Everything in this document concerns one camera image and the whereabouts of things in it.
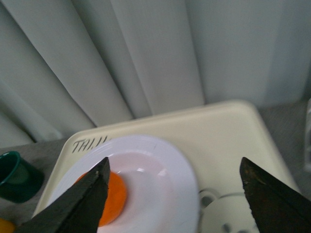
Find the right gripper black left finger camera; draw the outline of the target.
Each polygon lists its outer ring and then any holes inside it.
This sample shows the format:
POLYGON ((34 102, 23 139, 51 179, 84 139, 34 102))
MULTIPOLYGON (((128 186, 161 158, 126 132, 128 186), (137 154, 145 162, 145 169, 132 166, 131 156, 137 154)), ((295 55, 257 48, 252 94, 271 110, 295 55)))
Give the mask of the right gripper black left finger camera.
POLYGON ((109 159, 105 157, 46 209, 16 228, 16 233, 95 233, 108 196, 109 159))

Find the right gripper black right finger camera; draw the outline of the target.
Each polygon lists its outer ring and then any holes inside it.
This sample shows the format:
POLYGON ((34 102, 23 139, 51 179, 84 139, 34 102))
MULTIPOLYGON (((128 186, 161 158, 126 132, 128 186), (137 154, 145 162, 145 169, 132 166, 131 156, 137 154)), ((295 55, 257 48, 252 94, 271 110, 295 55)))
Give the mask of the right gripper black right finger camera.
POLYGON ((243 157, 240 176, 245 197, 261 233, 309 233, 311 202, 243 157))

